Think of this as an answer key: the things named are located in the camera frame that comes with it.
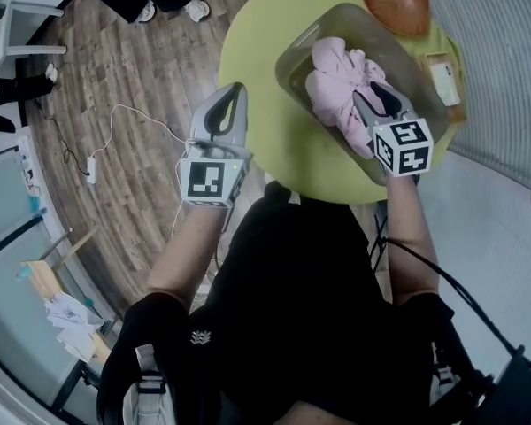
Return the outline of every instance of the black shirt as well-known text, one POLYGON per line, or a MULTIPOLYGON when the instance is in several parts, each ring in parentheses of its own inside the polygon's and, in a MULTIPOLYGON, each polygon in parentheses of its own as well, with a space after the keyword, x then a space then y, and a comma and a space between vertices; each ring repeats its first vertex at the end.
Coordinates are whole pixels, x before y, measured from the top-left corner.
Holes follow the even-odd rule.
MULTIPOLYGON (((461 349, 452 311, 432 294, 385 302, 350 208, 287 198, 268 186, 252 206, 203 307, 188 316, 165 293, 131 307, 99 410, 137 380, 135 347, 153 343, 180 425, 269 424, 299 400, 354 422, 424 422, 432 343, 461 349)), ((472 369, 462 353, 458 372, 472 369)))

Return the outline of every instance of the transparent plastic tub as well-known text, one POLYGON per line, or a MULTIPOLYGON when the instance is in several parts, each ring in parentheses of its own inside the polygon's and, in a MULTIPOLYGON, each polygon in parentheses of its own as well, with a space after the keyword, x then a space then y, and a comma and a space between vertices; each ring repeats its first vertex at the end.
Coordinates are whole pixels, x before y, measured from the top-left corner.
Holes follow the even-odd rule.
MULTIPOLYGON (((329 36, 342 38, 347 50, 361 49, 366 53, 366 58, 380 65, 388 83, 406 95, 415 112, 427 120, 435 143, 444 135, 449 121, 448 114, 432 82, 396 38, 370 13, 355 4, 338 4, 325 12, 288 46, 275 65, 275 77, 279 85, 316 120, 304 83, 314 69, 312 45, 329 36)), ((350 154, 372 181, 385 184, 385 176, 377 160, 363 159, 352 150, 338 128, 326 127, 320 121, 317 122, 350 154)))

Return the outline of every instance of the pink cloth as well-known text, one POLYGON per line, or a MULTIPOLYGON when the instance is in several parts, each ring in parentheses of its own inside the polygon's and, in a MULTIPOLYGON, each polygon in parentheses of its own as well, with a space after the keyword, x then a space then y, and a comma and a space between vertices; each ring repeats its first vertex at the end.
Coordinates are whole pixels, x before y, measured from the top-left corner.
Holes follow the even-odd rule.
POLYGON ((384 113, 381 100, 370 88, 370 81, 386 82, 386 74, 360 49, 345 50, 341 38, 319 39, 312 45, 315 71, 305 82, 312 111, 326 126, 337 126, 350 147, 366 159, 373 157, 372 140, 352 101, 354 90, 361 93, 378 113, 384 113))

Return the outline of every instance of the brown bowl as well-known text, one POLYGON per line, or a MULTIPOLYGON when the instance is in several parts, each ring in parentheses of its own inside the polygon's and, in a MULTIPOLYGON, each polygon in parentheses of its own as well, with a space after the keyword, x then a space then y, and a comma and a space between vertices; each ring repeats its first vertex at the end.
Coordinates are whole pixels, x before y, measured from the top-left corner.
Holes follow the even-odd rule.
POLYGON ((389 31, 423 36, 431 20, 428 0, 364 0, 372 15, 389 31))

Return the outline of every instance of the wooden floor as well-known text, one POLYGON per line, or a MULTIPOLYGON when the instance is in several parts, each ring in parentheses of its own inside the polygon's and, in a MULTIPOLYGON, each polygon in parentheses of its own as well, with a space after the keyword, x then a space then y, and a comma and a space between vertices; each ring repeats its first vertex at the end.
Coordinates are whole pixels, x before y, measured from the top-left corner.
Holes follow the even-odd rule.
MULTIPOLYGON (((218 86, 222 43, 247 0, 205 1, 211 17, 199 24, 184 12, 159 12, 149 24, 128 25, 98 0, 73 0, 37 40, 68 48, 64 56, 30 58, 25 71, 43 73, 49 62, 58 68, 58 85, 41 102, 85 170, 87 156, 110 135, 115 104, 139 108, 186 138, 191 113, 218 86)), ((174 168, 183 146, 159 125, 119 108, 112 142, 96 154, 98 179, 91 187, 72 160, 63 163, 53 122, 43 120, 31 103, 27 119, 59 217, 66 228, 74 228, 72 240, 94 225, 101 228, 80 259, 115 310, 125 312, 142 296, 150 267, 171 237, 181 201, 174 168)), ((220 241, 220 259, 265 184, 263 172, 252 167, 220 241)), ((373 234, 373 210, 368 206, 355 213, 373 234)))

